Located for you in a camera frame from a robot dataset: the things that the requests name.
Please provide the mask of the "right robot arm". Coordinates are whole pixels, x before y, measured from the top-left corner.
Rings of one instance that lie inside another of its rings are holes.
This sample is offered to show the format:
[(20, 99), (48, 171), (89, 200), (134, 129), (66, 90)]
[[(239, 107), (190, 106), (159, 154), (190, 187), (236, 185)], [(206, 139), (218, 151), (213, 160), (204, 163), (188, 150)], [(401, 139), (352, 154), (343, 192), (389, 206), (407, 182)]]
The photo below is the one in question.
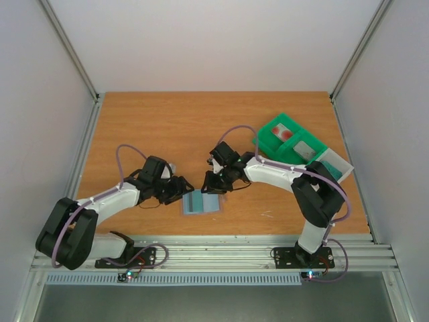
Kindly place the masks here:
[(210, 151), (202, 193), (223, 195), (234, 191), (238, 180), (247, 184), (268, 184), (293, 193), (304, 227), (294, 246), (296, 261), (301, 268), (319, 259), (320, 248), (327, 241), (334, 217), (341, 210), (347, 195), (323, 163), (293, 165), (264, 158), (256, 152), (240, 155), (221, 141)]

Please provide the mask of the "pink leather card holder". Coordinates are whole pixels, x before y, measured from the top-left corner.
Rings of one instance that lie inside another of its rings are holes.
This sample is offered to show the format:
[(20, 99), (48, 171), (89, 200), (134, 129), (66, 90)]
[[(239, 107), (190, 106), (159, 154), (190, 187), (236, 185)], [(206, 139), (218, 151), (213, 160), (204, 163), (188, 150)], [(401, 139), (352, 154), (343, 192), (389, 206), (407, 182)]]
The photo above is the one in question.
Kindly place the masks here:
[(182, 212), (184, 215), (206, 215), (222, 211), (220, 195), (192, 191), (182, 198)]

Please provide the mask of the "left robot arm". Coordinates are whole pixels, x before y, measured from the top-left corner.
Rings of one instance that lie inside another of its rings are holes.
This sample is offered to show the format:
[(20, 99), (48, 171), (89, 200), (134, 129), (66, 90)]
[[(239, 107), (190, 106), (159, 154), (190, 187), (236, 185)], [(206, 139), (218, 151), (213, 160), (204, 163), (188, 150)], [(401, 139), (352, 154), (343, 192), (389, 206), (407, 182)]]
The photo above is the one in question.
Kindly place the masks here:
[(75, 270), (90, 259), (127, 267), (139, 255), (135, 242), (118, 231), (98, 235), (97, 227), (150, 199), (169, 205), (192, 191), (194, 187), (176, 176), (171, 164), (150, 156), (142, 168), (107, 191), (77, 201), (58, 200), (36, 240), (36, 250), (49, 257), (55, 268)]

